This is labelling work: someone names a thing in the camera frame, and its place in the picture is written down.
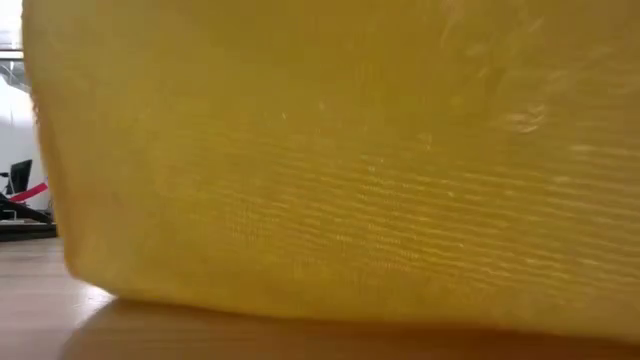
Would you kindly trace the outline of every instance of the yellow gelatin block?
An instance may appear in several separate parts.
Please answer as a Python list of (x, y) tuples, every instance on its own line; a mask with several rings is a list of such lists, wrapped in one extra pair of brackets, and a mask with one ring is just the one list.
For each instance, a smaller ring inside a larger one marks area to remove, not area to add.
[(640, 2), (27, 0), (72, 273), (640, 341)]

